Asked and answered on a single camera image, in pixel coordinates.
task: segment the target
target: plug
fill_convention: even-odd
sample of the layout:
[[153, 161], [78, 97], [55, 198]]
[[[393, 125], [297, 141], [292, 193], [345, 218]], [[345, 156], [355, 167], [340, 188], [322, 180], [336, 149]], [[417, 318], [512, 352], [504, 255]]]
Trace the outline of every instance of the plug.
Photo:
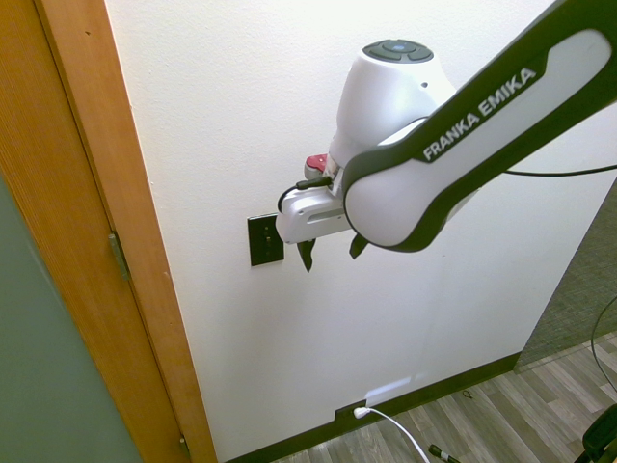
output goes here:
[[369, 413], [370, 413], [370, 410], [366, 407], [358, 407], [354, 409], [354, 417], [356, 417], [358, 420], [360, 418], [364, 418]]

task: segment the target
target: wooden floor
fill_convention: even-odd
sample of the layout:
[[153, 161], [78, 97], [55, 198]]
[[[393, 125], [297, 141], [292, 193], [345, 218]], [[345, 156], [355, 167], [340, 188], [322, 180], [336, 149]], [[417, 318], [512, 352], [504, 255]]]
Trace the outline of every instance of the wooden floor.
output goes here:
[[[617, 337], [596, 351], [617, 382]], [[425, 451], [435, 444], [461, 463], [564, 463], [582, 453], [582, 434], [617, 401], [589, 343], [395, 416]], [[429, 455], [431, 461], [440, 461]], [[422, 462], [413, 444], [382, 420], [279, 463]]]

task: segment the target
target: baseboard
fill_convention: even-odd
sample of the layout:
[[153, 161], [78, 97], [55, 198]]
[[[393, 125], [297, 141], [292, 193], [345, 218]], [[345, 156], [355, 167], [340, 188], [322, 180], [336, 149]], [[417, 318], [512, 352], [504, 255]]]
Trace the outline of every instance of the baseboard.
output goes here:
[[[504, 357], [500, 360], [495, 360], [487, 365], [470, 369], [469, 371], [431, 384], [425, 388], [418, 389], [412, 393], [401, 395], [392, 400], [380, 403], [374, 408], [388, 415], [396, 415], [405, 412], [423, 405], [424, 403], [437, 400], [438, 398], [456, 393], [457, 391], [462, 391], [474, 384], [481, 383], [482, 381], [511, 371], [517, 363], [517, 360], [519, 360], [520, 355], [521, 352]], [[361, 421], [356, 420], [353, 416], [345, 417], [344, 419], [339, 418], [335, 422], [328, 422], [303, 432], [302, 434], [272, 444], [271, 446], [233, 458], [229, 460], [228, 463], [268, 463], [275, 461], [279, 458], [292, 455], [293, 453], [310, 449], [317, 444], [329, 441], [347, 432], [372, 424], [380, 418], [381, 417], [375, 414], [369, 414]]]

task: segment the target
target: electrical outlet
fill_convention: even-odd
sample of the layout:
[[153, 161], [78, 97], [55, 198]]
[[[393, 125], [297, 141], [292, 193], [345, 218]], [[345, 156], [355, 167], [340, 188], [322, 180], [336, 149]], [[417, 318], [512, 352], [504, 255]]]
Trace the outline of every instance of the electrical outlet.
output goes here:
[[277, 214], [249, 217], [251, 266], [284, 259], [282, 240], [276, 227]]
[[354, 410], [356, 410], [358, 407], [365, 406], [366, 400], [361, 400], [359, 402], [352, 403], [351, 405], [339, 408], [335, 411], [335, 423], [347, 422], [348, 420], [356, 420], [356, 417], [354, 416]]

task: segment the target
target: robot control buttons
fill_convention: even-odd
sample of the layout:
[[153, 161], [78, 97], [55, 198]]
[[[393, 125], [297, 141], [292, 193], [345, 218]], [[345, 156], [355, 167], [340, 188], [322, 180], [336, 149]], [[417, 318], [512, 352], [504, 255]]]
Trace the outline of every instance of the robot control buttons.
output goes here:
[[422, 63], [433, 58], [433, 52], [413, 41], [378, 41], [363, 49], [368, 56], [391, 63]]

